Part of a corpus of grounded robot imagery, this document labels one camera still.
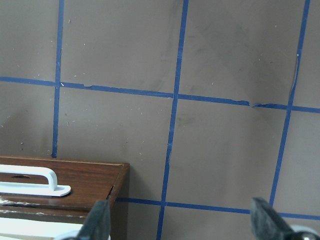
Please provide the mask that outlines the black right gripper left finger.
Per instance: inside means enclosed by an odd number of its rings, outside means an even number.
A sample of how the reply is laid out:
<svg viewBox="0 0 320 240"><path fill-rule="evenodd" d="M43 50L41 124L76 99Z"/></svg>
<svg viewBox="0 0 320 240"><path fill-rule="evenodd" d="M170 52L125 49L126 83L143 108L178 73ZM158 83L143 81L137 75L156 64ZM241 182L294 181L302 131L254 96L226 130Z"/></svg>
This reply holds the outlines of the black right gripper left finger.
<svg viewBox="0 0 320 240"><path fill-rule="evenodd" d="M79 230L62 233L55 240L110 240L111 214L108 200L98 200Z"/></svg>

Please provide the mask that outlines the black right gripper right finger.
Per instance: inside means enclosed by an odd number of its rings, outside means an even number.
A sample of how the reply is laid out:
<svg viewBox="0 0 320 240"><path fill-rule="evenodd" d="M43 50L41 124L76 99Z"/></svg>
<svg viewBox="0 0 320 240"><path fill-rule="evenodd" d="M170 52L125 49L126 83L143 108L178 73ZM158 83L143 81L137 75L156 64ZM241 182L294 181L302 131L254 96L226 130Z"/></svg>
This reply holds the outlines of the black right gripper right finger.
<svg viewBox="0 0 320 240"><path fill-rule="evenodd" d="M301 225L289 225L263 198L250 202L250 226L256 240L318 240L320 234Z"/></svg>

